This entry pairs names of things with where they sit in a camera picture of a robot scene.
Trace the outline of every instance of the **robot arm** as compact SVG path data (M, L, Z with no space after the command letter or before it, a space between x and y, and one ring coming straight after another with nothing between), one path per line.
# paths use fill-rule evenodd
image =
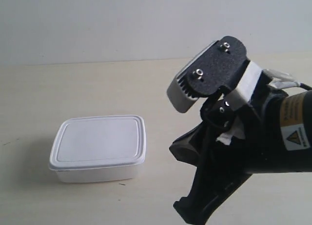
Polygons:
M226 36L192 59L167 95L185 113L206 98L202 122L170 146L196 166L191 191L174 203L188 224L203 225L255 173L312 172L312 91L291 75L260 68L238 39Z

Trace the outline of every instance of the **container lid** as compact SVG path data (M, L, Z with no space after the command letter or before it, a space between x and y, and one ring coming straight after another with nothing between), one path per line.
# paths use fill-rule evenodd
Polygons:
M140 164L145 160L146 133L140 116L69 119L58 130L51 170L77 170Z

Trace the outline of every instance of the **tabletop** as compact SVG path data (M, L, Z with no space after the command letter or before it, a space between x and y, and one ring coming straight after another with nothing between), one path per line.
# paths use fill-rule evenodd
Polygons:
M251 59L312 84L312 53ZM180 114L166 89L188 60L0 67L0 224L184 224L173 203L188 194L195 168L177 162L168 147L200 122L202 101ZM140 176L122 183L60 183L48 159L62 122L119 114L145 120ZM309 173L253 175L208 224L311 224L311 187Z

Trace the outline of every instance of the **metal screw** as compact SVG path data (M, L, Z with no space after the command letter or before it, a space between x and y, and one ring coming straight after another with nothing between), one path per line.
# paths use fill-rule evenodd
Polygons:
M228 52L230 50L230 44L227 42L224 42L223 44L220 45L220 48L222 49L223 52Z
M204 72L201 69L197 69L196 71L193 72L193 76L196 79L201 79L201 77L204 75Z

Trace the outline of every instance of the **white backdrop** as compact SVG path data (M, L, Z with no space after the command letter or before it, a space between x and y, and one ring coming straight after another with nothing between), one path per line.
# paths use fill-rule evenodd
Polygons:
M311 0L0 0L5 65L191 57L224 35L310 51L311 32Z

